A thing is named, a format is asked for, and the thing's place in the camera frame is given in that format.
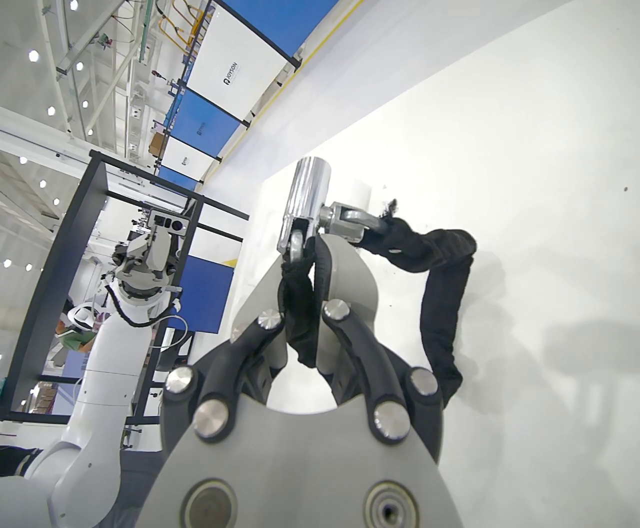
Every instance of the joyson logo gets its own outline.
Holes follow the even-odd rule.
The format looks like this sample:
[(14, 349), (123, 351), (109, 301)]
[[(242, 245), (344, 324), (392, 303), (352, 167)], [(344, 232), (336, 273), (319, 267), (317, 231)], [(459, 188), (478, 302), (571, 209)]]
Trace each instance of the joyson logo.
[(222, 82), (227, 85), (233, 83), (239, 71), (240, 71), (240, 66), (238, 66), (237, 62), (234, 62), (233, 64), (231, 64), (231, 67), (229, 68), (229, 71), (225, 75), (225, 78), (222, 79)]

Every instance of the cardboard box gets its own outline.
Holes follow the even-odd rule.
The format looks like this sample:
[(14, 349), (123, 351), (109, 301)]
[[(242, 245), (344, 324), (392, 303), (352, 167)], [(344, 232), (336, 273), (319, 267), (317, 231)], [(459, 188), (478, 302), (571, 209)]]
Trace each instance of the cardboard box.
[(153, 139), (151, 139), (151, 144), (149, 145), (149, 154), (155, 157), (162, 157), (165, 148), (166, 142), (164, 140), (164, 134), (156, 132)]

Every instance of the white robotic arm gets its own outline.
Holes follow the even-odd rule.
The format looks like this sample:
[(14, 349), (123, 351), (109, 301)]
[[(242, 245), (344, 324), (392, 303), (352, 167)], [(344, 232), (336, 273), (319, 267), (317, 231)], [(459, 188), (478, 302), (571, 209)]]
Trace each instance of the white robotic arm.
[[(32, 462), (24, 478), (2, 479), (0, 502), (20, 496), (10, 509), (3, 507), (3, 525), (9, 515), (15, 516), (7, 524), (12, 527), (91, 528), (112, 508), (120, 487), (122, 430), (157, 319), (150, 319), (150, 312), (162, 312), (179, 291), (170, 281), (176, 238), (185, 233), (186, 221), (166, 227), (159, 218), (162, 213), (152, 211), (151, 231), (116, 248), (114, 280), (104, 281), (116, 313), (100, 327), (60, 439)], [(25, 493), (32, 504), (24, 502)], [(46, 509), (33, 504), (44, 499)]]

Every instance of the green shirt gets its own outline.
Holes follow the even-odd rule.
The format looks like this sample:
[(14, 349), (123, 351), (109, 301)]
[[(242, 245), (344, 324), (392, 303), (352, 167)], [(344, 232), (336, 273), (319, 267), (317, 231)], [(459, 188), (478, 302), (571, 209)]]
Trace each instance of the green shirt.
[(64, 335), (60, 335), (60, 342), (64, 348), (68, 348), (69, 350), (75, 350), (79, 352), (80, 347), (82, 345), (86, 345), (95, 337), (95, 332), (69, 332)]

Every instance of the black cable sleeve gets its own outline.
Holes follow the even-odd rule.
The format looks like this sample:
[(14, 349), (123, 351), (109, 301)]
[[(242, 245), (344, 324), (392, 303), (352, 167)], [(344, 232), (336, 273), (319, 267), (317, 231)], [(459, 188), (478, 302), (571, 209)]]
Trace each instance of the black cable sleeve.
[(167, 308), (164, 309), (163, 312), (161, 314), (159, 314), (157, 317), (153, 317), (152, 319), (149, 319), (146, 323), (134, 323), (133, 321), (131, 321), (131, 319), (129, 319), (127, 317), (127, 314), (125, 314), (122, 311), (122, 307), (120, 306), (120, 302), (118, 301), (118, 298), (116, 297), (116, 294), (111, 289), (111, 286), (109, 286), (107, 284), (107, 285), (105, 285), (104, 288), (105, 288), (105, 290), (107, 290), (107, 293), (111, 297), (111, 300), (113, 300), (113, 304), (116, 307), (116, 311), (118, 312), (118, 315), (120, 317), (122, 317), (122, 319), (124, 319), (129, 326), (133, 326), (133, 328), (146, 328), (147, 326), (151, 326), (153, 324), (156, 324), (163, 317), (166, 317), (166, 316), (170, 315), (171, 309), (173, 308), (173, 301), (171, 301), (171, 302), (169, 302), (169, 306), (167, 306)]

